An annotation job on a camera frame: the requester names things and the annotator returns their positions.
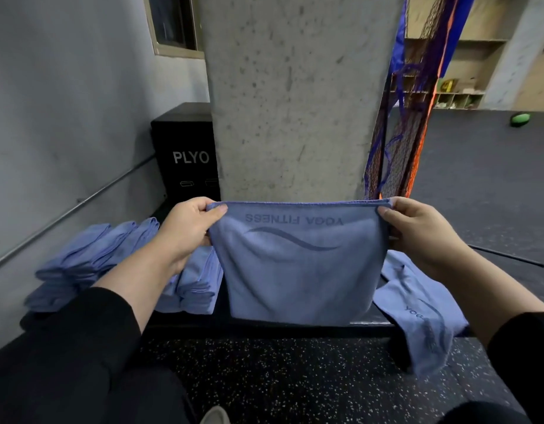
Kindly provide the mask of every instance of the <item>concrete pillar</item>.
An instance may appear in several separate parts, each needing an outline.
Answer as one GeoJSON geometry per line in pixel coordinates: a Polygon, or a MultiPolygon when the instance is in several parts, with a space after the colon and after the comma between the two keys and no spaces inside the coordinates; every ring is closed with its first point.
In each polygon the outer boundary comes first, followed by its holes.
{"type": "Polygon", "coordinates": [[[533,62],[544,49],[544,0],[514,0],[507,20],[513,21],[516,15],[519,20],[492,74],[482,109],[511,110],[533,62]]]}
{"type": "Polygon", "coordinates": [[[223,199],[363,197],[403,0],[199,0],[223,199]]]}

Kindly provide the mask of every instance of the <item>stack of folded towels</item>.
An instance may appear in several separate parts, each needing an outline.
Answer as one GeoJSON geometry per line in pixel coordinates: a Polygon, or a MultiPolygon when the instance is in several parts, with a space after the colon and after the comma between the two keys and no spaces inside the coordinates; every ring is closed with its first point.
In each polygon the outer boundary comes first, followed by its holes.
{"type": "MultiPolygon", "coordinates": [[[[34,312],[56,312],[78,293],[147,244],[157,233],[155,218],[141,224],[127,221],[112,228],[95,224],[76,235],[60,252],[36,271],[43,284],[30,293],[25,306],[34,312]]],[[[199,247],[181,274],[166,285],[156,310],[211,314],[223,278],[213,247],[199,247]]]]}

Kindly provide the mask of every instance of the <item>hand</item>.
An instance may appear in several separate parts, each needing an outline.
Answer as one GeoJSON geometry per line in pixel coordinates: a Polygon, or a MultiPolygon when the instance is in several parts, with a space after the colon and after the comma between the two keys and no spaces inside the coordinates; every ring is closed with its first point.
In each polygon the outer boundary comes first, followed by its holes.
{"type": "Polygon", "coordinates": [[[448,221],[431,205],[413,199],[390,199],[393,210],[378,207],[378,213],[393,227],[390,248],[403,251],[433,279],[443,268],[455,263],[461,254],[472,251],[448,221]]]}
{"type": "Polygon", "coordinates": [[[154,237],[152,242],[168,252],[174,273],[182,271],[193,250],[200,245],[211,245],[206,236],[207,229],[227,212],[224,204],[205,211],[213,202],[205,197],[180,202],[169,212],[154,237]]]}

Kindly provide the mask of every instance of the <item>black floor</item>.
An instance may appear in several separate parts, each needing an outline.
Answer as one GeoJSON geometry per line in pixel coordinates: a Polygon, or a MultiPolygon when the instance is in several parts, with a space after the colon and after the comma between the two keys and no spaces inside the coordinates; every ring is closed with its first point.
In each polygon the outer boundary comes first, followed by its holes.
{"type": "MultiPolygon", "coordinates": [[[[544,262],[544,114],[521,129],[505,112],[433,112],[413,198],[436,206],[468,242],[544,262]]],[[[544,300],[544,269],[487,256],[544,300]]],[[[385,339],[144,338],[139,363],[182,378],[198,413],[235,423],[434,423],[466,400],[515,399],[475,339],[424,380],[400,372],[385,339]]]]}

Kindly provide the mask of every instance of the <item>white shoe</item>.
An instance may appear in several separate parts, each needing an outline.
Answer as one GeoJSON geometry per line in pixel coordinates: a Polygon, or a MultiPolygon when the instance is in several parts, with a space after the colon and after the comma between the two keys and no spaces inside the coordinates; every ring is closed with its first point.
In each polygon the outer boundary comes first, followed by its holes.
{"type": "Polygon", "coordinates": [[[200,424],[231,424],[231,421],[221,406],[213,406],[201,419],[200,424]]]}

